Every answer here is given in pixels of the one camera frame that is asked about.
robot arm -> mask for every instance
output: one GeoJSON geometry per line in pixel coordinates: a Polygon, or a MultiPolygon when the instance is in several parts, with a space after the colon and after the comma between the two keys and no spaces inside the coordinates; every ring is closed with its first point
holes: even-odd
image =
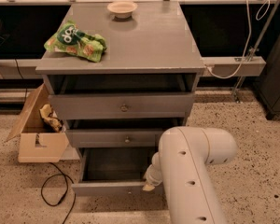
{"type": "Polygon", "coordinates": [[[227,223],[205,165],[227,163],[236,150],[224,130],[174,127],[161,136],[144,190],[163,182],[173,224],[227,223]]]}

white bowl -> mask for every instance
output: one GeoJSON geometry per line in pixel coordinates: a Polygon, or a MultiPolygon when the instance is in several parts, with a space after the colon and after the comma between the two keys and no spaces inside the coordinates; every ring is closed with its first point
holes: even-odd
{"type": "Polygon", "coordinates": [[[127,19],[132,16],[132,13],[137,9],[138,5],[129,1],[118,1],[108,5],[108,10],[114,13],[119,19],[127,19]]]}

terrazzo floor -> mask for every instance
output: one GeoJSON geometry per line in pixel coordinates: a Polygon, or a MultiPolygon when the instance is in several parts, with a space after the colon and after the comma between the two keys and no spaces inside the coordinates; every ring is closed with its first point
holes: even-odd
{"type": "MultiPolygon", "coordinates": [[[[251,91],[241,91],[240,97],[236,104],[227,93],[198,91],[188,125],[225,129],[237,141],[232,162],[208,166],[228,223],[280,224],[280,116],[266,120],[251,91]]],[[[0,115],[0,223],[63,223],[73,191],[57,207],[44,203],[41,186],[58,172],[47,163],[18,163],[19,138],[5,142],[16,118],[0,115]]],[[[57,165],[78,181],[79,161],[57,165]]],[[[44,194],[54,202],[63,192],[58,177],[44,194]]],[[[162,195],[77,197],[66,223],[169,224],[170,217],[162,195]]]]}

green bag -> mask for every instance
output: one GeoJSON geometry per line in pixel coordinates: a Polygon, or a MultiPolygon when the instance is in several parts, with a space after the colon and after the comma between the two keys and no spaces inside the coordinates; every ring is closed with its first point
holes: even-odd
{"type": "Polygon", "coordinates": [[[50,52],[66,52],[95,63],[101,61],[102,54],[106,50],[105,39],[102,36],[83,33],[73,21],[63,25],[44,47],[50,52]]]}

tabletop surface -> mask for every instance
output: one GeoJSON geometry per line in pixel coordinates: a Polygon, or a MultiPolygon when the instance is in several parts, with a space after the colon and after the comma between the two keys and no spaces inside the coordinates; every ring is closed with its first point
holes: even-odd
{"type": "Polygon", "coordinates": [[[108,3],[74,4],[68,20],[83,32],[99,34],[107,50],[98,63],[61,52],[44,54],[38,74],[198,72],[201,54],[178,2],[139,2],[127,20],[117,20],[108,3]]]}

